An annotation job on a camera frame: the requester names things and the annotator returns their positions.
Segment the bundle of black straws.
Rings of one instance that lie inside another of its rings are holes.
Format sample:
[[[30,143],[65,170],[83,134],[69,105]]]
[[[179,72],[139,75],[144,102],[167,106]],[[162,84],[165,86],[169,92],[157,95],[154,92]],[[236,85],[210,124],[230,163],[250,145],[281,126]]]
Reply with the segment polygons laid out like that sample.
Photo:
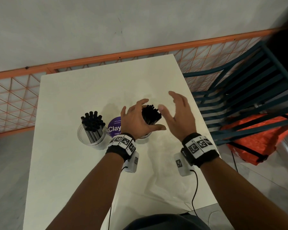
[[[162,115],[154,105],[147,105],[142,109],[142,117],[148,125],[154,125],[161,120]]]

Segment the person's dark clothing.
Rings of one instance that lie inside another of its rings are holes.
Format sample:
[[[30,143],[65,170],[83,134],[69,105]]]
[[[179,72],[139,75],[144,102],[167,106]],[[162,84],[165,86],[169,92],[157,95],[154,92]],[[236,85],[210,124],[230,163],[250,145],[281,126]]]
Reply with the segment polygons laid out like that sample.
[[[138,218],[123,230],[211,230],[199,217],[190,213],[155,214]]]

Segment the teal slatted metal chair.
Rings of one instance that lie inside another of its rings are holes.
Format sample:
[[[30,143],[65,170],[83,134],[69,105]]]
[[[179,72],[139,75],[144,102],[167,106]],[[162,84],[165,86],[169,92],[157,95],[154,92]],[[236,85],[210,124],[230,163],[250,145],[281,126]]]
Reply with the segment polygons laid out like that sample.
[[[217,75],[208,89],[192,91],[217,146],[271,130],[288,127],[288,106],[264,113],[288,101],[288,72],[259,41],[244,54],[217,68],[183,73],[184,78]],[[238,123],[247,117],[262,117]]]

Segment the person's left forearm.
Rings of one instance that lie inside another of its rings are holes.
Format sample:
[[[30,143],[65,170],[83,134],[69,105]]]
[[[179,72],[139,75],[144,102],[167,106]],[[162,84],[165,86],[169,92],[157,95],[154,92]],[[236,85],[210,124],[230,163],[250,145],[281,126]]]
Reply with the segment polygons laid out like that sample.
[[[105,154],[46,230],[100,230],[114,199],[123,164],[120,155]]]

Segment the person's right forearm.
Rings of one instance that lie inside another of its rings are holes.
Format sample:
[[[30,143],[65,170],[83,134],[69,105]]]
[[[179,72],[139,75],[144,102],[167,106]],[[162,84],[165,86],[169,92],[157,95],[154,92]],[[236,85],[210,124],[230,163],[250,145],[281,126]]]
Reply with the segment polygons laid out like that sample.
[[[200,170],[235,230],[288,230],[288,214],[221,158]]]

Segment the group of black straws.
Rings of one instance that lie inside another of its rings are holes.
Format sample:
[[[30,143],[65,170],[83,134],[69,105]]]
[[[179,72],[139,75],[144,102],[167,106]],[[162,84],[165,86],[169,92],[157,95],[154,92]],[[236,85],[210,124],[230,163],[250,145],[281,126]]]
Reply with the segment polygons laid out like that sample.
[[[102,115],[99,115],[98,111],[90,111],[80,119],[89,143],[97,143],[104,134],[105,123],[102,120]]]

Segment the person's left hand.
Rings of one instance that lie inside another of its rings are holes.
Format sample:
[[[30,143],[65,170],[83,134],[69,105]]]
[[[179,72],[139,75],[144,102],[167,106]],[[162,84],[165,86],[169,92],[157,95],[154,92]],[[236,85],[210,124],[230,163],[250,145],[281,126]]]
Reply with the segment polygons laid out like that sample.
[[[123,106],[121,111],[121,133],[129,133],[135,140],[150,133],[145,132],[147,123],[142,117],[142,108],[145,107],[149,99],[144,98],[136,102],[126,111],[126,106]]]

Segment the round purple sticker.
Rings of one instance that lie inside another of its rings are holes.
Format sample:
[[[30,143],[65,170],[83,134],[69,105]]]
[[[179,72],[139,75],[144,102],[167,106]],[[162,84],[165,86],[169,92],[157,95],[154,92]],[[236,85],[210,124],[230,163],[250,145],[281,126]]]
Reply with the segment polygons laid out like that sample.
[[[115,117],[108,124],[108,135],[113,138],[121,133],[121,117]]]

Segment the black left wristband with markers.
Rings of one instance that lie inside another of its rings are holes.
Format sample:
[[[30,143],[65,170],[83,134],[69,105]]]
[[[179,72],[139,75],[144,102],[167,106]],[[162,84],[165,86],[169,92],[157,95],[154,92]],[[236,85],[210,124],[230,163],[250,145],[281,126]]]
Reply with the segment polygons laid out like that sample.
[[[118,154],[124,162],[131,159],[132,154],[136,151],[135,139],[129,133],[114,136],[106,150],[107,153]]]

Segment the person's right hand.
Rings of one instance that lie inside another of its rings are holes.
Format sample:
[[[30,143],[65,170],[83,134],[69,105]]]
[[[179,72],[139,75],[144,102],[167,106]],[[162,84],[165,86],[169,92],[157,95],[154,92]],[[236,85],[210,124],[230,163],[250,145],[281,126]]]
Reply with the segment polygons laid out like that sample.
[[[194,115],[185,96],[173,91],[168,92],[175,103],[174,123],[167,123],[170,132],[180,141],[196,132],[196,123]]]

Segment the black right wristband with markers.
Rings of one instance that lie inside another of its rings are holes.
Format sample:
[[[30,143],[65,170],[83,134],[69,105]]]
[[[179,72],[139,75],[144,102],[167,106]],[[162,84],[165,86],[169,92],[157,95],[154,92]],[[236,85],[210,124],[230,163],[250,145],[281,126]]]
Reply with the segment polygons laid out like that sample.
[[[200,168],[204,163],[219,158],[219,153],[211,141],[196,132],[187,135],[181,143],[183,147],[180,152],[191,166]]]

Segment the black wristband with markers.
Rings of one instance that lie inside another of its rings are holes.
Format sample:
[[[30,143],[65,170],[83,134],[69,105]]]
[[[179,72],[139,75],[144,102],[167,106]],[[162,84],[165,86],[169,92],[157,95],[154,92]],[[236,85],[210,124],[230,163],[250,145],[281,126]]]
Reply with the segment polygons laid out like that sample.
[[[131,159],[132,154],[136,151],[135,139],[129,133],[114,136],[106,150],[107,153],[118,154],[124,162]]]
[[[187,135],[181,143],[183,147],[180,152],[191,166],[200,168],[204,163],[219,158],[219,153],[211,141],[196,132]]]

